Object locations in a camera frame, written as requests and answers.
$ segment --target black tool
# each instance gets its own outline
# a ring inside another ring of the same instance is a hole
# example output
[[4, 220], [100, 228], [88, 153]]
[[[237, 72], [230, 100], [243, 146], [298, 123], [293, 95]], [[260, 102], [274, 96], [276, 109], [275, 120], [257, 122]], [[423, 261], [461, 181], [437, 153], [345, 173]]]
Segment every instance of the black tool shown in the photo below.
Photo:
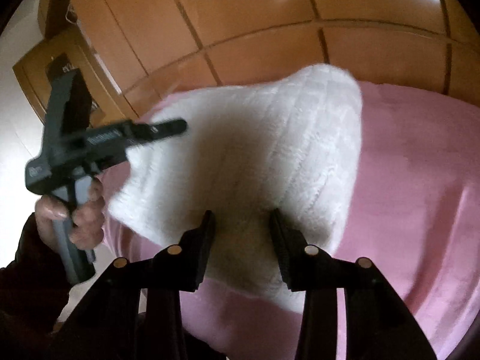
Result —
[[[40, 155], [25, 168], [26, 188], [37, 195], [51, 194], [70, 212], [88, 200], [92, 177], [126, 160], [129, 146], [183, 133], [187, 123], [176, 119], [154, 125], [130, 120], [90, 128], [92, 97], [79, 69], [51, 83]], [[78, 250], [69, 240], [70, 218], [54, 221], [59, 253], [67, 278], [74, 285], [95, 274], [92, 250]]]
[[306, 291], [296, 360], [337, 355], [337, 288], [346, 300], [347, 360], [436, 360], [417, 321], [373, 262], [332, 258], [286, 226], [279, 210], [270, 234], [283, 281]]
[[[198, 228], [153, 259], [114, 260], [55, 335], [44, 359], [187, 360], [187, 352], [190, 359], [225, 359], [203, 342], [186, 345], [179, 301], [179, 290], [195, 292], [203, 281], [214, 236], [215, 216], [207, 211]], [[140, 324], [142, 288], [148, 292]], [[196, 340], [187, 337], [187, 344]]]

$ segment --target finger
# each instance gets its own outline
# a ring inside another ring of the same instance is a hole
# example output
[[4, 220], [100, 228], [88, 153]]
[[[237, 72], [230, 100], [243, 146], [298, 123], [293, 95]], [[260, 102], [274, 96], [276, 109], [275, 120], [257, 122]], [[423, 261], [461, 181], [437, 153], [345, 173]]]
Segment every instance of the finger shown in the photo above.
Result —
[[83, 225], [80, 227], [74, 227], [69, 238], [78, 249], [93, 249], [103, 240], [103, 217], [94, 223]]
[[55, 220], [68, 217], [65, 205], [52, 196], [44, 195], [35, 203], [37, 220]]
[[73, 223], [77, 226], [83, 226], [96, 221], [100, 216], [103, 218], [102, 210], [105, 206], [103, 197], [90, 201], [76, 209], [72, 215]]
[[99, 179], [93, 178], [88, 188], [88, 200], [94, 202], [103, 196], [103, 185]]

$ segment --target folded white blanket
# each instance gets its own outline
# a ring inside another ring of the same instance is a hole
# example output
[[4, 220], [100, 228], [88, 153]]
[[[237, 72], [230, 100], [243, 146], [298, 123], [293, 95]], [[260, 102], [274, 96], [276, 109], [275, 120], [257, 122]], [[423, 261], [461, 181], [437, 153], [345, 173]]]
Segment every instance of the folded white blanket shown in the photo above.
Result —
[[335, 252], [357, 174], [361, 109], [354, 79], [325, 64], [278, 82], [184, 93], [152, 122], [182, 117], [187, 133], [129, 149], [130, 178], [109, 211], [166, 247], [212, 210], [207, 276], [301, 312], [304, 294], [280, 277], [269, 213], [278, 207], [307, 242]]

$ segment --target wooden cabinet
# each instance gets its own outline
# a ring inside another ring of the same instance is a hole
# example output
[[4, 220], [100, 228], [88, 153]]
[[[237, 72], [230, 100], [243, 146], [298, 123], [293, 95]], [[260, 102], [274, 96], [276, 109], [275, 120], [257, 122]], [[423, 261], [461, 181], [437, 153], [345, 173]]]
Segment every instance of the wooden cabinet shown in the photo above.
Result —
[[41, 120], [50, 97], [52, 75], [73, 68], [80, 69], [95, 101], [92, 126], [137, 117], [126, 99], [114, 89], [80, 30], [71, 25], [52, 39], [40, 42], [13, 67], [23, 92]]

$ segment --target black sleeve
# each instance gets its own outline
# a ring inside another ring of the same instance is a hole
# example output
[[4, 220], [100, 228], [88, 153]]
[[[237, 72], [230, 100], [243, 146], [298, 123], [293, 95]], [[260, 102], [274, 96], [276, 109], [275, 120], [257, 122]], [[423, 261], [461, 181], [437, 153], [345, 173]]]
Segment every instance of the black sleeve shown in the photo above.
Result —
[[68, 302], [70, 288], [60, 257], [40, 240], [35, 215], [30, 215], [15, 260], [0, 269], [0, 312], [48, 333]]

